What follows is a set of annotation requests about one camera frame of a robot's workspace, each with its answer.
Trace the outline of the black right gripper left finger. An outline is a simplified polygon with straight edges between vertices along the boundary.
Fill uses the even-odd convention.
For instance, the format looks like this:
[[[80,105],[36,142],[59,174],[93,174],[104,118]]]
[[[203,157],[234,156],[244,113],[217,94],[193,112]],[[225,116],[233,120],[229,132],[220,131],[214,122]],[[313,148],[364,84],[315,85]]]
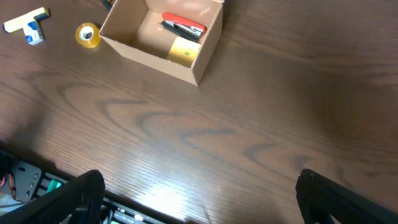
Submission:
[[[1,216],[1,223],[96,223],[105,191],[100,171],[90,170],[59,188]]]

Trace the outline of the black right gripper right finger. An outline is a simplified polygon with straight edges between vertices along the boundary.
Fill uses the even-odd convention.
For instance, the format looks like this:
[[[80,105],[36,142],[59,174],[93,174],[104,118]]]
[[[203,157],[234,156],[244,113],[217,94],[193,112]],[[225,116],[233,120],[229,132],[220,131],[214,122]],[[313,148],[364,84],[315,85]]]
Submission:
[[[295,186],[305,223],[397,223],[397,214],[336,182],[303,169]]]

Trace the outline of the yellow adhesive tape roll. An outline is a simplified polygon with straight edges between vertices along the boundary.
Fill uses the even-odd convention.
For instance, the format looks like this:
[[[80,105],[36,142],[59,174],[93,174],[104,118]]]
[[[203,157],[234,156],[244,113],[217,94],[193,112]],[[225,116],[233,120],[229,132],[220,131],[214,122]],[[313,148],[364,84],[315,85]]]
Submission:
[[[101,42],[100,30],[93,23],[85,22],[77,28],[75,39],[87,49],[95,48]]]

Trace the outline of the yellow sticky notepad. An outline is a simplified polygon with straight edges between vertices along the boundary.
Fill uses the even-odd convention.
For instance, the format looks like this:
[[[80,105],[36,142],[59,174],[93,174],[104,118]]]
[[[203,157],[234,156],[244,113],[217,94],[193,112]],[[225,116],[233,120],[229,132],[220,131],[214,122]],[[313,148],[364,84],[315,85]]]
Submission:
[[[191,67],[200,48],[201,45],[196,42],[176,37],[166,59],[185,67]]]

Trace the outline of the brown cardboard box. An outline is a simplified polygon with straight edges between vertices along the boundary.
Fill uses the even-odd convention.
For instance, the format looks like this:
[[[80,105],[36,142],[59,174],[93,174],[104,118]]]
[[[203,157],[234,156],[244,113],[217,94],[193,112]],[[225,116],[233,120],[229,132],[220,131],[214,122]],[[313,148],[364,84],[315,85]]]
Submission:
[[[167,59],[177,35],[162,26],[170,12],[205,26],[200,49],[191,65]],[[223,2],[216,0],[117,0],[100,36],[121,56],[198,85],[223,28]]]

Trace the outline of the red black stapler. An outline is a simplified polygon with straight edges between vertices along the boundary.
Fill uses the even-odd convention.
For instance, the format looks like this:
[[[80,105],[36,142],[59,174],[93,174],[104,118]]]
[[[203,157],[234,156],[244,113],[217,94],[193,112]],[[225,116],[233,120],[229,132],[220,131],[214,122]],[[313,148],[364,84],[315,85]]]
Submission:
[[[161,25],[165,29],[196,43],[199,42],[207,30],[202,24],[170,12],[163,12],[162,18]]]

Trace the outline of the blue white staples box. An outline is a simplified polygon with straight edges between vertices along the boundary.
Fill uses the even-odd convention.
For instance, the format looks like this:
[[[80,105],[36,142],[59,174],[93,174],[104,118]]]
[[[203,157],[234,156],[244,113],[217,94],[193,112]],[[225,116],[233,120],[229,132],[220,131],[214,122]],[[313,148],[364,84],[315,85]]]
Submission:
[[[22,29],[29,45],[37,45],[45,40],[37,21],[28,22]]]

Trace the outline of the yellow highlighter marker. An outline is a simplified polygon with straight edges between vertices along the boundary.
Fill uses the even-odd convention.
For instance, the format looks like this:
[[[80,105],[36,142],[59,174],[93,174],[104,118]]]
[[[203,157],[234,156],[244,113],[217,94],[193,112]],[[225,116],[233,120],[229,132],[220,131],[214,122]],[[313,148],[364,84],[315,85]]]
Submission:
[[[45,7],[40,7],[38,9],[28,12],[27,14],[4,22],[2,28],[6,33],[11,33],[23,28],[29,22],[41,21],[48,17],[50,17],[49,10]]]

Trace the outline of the black ballpoint pen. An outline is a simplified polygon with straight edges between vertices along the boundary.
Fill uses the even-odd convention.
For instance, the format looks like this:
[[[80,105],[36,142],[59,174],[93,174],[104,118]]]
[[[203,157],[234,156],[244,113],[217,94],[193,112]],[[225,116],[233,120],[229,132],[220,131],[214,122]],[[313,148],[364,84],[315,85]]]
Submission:
[[[111,10],[111,8],[112,8],[112,0],[100,0],[101,1],[101,3],[103,4],[103,6],[107,9],[107,10]]]

